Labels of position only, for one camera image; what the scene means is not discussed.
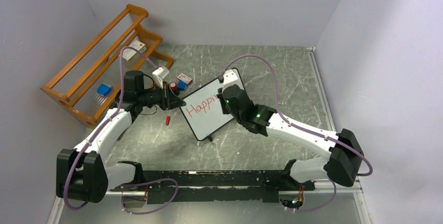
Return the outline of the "red marker cap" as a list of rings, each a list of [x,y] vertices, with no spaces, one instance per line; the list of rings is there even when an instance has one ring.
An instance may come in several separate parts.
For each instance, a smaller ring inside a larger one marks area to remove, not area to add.
[[[167,116],[165,124],[169,126],[170,121],[171,121],[171,116]]]

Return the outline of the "black framed whiteboard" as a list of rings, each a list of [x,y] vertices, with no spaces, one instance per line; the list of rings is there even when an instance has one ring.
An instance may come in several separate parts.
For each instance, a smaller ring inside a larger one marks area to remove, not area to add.
[[[232,115],[223,113],[216,96],[222,87],[223,83],[216,77],[182,99],[185,105],[180,110],[198,141],[211,136],[234,119]]]

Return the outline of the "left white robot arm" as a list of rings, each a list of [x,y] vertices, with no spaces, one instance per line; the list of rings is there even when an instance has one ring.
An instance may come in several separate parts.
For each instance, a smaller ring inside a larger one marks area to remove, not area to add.
[[[120,161],[106,167],[104,159],[118,138],[133,124],[144,107],[167,111],[185,106],[165,81],[145,88],[142,71],[132,70],[121,77],[123,89],[118,92],[102,122],[77,146],[62,149],[56,158],[56,195],[86,203],[100,202],[108,190],[127,186],[136,191],[143,187],[142,165]]]

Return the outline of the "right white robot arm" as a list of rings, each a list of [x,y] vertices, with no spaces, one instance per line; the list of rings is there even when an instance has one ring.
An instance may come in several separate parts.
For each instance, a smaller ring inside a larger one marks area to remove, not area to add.
[[[253,103],[238,85],[220,88],[217,97],[223,113],[232,115],[250,133],[287,140],[317,154],[313,159],[288,162],[282,175],[287,189],[318,179],[354,185],[364,153],[352,131],[326,131],[280,116],[272,107]]]

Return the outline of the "blue small block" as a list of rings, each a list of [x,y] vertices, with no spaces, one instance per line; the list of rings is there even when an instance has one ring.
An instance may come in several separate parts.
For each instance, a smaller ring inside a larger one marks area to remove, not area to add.
[[[177,82],[177,89],[178,89],[179,91],[185,91],[185,90],[187,89],[187,87],[188,87],[188,84],[185,83],[184,81],[179,80],[179,81]]]

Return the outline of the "red white small box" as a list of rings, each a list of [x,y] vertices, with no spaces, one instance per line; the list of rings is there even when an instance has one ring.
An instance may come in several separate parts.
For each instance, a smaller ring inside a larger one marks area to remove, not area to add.
[[[187,86],[193,83],[193,79],[184,73],[178,75],[178,80],[184,82]]]

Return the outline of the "white red box on rack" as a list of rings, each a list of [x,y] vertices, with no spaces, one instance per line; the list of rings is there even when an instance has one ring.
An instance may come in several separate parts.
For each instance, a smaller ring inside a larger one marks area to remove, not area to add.
[[[139,41],[134,40],[129,47],[125,47],[122,52],[122,59],[126,62],[131,62],[136,57],[140,56],[140,52],[144,53],[146,51],[146,44]]]

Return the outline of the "blue block on rack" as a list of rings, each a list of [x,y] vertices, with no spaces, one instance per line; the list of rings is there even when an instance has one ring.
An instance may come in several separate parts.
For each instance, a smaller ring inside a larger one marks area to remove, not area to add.
[[[113,88],[110,85],[100,84],[96,89],[96,93],[100,96],[106,97],[112,91],[112,89]]]

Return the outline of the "orange wooden rack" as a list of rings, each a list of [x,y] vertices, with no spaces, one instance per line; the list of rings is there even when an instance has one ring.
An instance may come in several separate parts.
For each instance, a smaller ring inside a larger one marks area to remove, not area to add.
[[[120,90],[118,58],[121,48],[139,40],[146,44],[144,54],[150,60],[158,59],[159,64],[167,68],[174,63],[171,56],[156,49],[162,37],[142,26],[148,15],[142,7],[126,5],[41,90],[77,121],[90,129],[95,128]],[[96,93],[100,84],[113,88],[106,97]]]

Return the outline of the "black base frame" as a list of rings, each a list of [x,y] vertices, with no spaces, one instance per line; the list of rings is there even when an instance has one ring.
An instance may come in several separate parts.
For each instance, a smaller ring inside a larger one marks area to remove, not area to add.
[[[278,203],[281,192],[314,191],[313,182],[297,183],[283,170],[144,171],[148,204],[213,201]]]

